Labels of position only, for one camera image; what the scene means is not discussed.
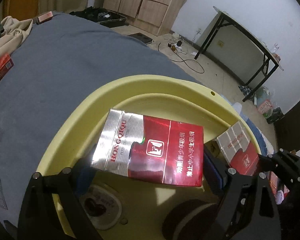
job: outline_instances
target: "yellow plastic basin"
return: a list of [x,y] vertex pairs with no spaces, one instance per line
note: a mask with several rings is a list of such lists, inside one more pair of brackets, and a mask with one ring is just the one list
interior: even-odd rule
[[[156,75],[118,79],[89,95],[70,115],[47,148],[37,171],[42,175],[72,167],[97,142],[110,108],[204,126],[204,142],[223,133],[240,120],[260,154],[252,131],[220,95],[197,83]],[[164,239],[161,226],[166,215],[179,203],[200,198],[216,201],[207,183],[176,187],[132,180],[98,172],[98,181],[118,192],[123,201],[126,225],[118,223],[99,231],[105,239]],[[64,231],[73,236],[58,197],[54,196]]]

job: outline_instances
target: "electric cable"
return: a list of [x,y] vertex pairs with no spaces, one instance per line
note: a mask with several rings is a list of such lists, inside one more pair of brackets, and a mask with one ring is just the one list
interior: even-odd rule
[[[197,72],[197,73],[199,73],[199,74],[203,74],[203,73],[204,73],[204,68],[202,67],[202,65],[201,65],[198,61],[196,61],[196,60],[194,60],[194,59],[183,59],[183,58],[180,57],[177,53],[174,52],[174,54],[176,54],[179,58],[181,58],[182,61],[176,61],[176,60],[173,60],[173,59],[170,59],[170,58],[169,58],[171,61],[173,61],[173,62],[184,62],[184,63],[188,66],[188,68],[192,69],[194,72]],[[202,68],[202,71],[203,71],[203,72],[199,72],[199,71],[196,71],[196,70],[194,70],[193,68],[191,68],[191,67],[187,64],[187,62],[186,62],[187,60],[188,60],[188,61],[194,61],[194,62],[198,63],[198,64],[200,65],[200,67]]]

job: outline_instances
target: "wall socket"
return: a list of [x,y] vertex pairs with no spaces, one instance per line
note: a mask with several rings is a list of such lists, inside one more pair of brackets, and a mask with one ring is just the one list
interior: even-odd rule
[[218,41],[217,44],[218,44],[218,46],[221,47],[221,48],[225,45],[223,41]]

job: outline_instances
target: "beige clothing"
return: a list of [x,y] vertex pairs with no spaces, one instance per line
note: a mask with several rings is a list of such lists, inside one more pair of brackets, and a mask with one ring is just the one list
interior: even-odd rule
[[4,32],[0,38],[0,57],[14,52],[28,37],[32,28],[32,19],[18,21],[7,16],[1,21]]

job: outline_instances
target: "tiled floor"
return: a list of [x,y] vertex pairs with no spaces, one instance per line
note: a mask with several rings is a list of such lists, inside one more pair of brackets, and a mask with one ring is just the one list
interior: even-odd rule
[[[113,28],[113,30],[115,30],[118,33],[121,33],[122,35],[129,35],[138,32],[143,33],[144,35],[147,35],[148,37],[153,39],[152,44],[148,45],[150,48],[157,50],[159,43],[161,43],[159,47],[160,52],[164,53],[172,60],[180,60],[180,58],[177,55],[175,55],[174,52],[172,52],[172,50],[167,46],[168,43],[177,42],[177,40],[175,40],[171,34],[165,34],[157,37],[132,25],[115,27]],[[194,59],[194,56],[192,56],[191,53],[194,51],[197,52],[195,48],[193,48],[191,45],[185,42],[183,42],[182,48],[183,51],[188,52],[187,54],[180,54],[183,59]],[[238,88],[239,84],[237,83],[237,81],[233,77],[231,77],[227,72],[221,69],[216,63],[214,63],[204,55],[201,55],[198,58],[198,62],[204,68],[203,74],[196,73],[195,71],[191,70],[188,66],[186,66],[186,64],[183,62],[175,64],[177,64],[186,73],[194,77],[203,85],[209,87],[218,94],[224,95],[231,103],[241,103],[243,113],[246,116],[248,116],[251,119],[251,121],[263,132],[263,134],[273,145],[274,150],[276,150],[277,143],[273,124],[268,124],[266,122],[266,119],[258,113],[256,107],[251,101],[242,102],[244,96]],[[202,72],[201,67],[197,63],[187,61],[187,64],[191,68],[197,70],[198,72]]]

